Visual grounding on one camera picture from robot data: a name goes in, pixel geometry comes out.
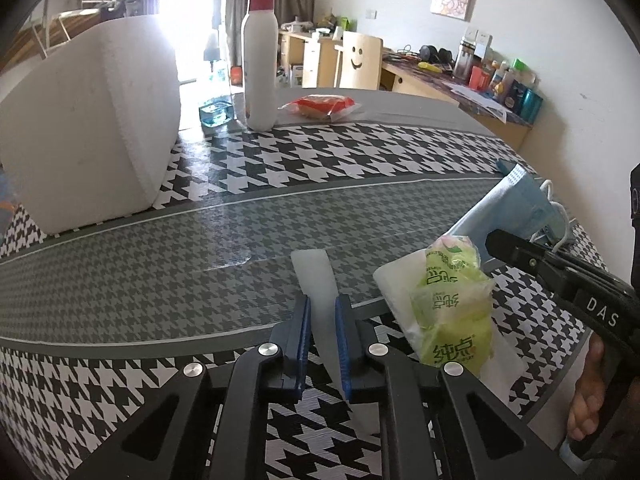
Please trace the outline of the person's right hand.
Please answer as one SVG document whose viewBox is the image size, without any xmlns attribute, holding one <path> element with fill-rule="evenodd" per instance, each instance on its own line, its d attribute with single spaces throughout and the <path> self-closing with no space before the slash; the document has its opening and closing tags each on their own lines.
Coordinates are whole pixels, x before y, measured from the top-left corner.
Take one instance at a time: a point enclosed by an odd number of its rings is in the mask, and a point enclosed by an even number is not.
<svg viewBox="0 0 640 480">
<path fill-rule="evenodd" d="M 568 412 L 566 430 L 568 436 L 575 441 L 591 436 L 599 426 L 599 412 L 606 389 L 602 376 L 603 356 L 603 340 L 593 333 L 590 337 L 584 369 L 575 384 L 575 392 Z"/>
</svg>

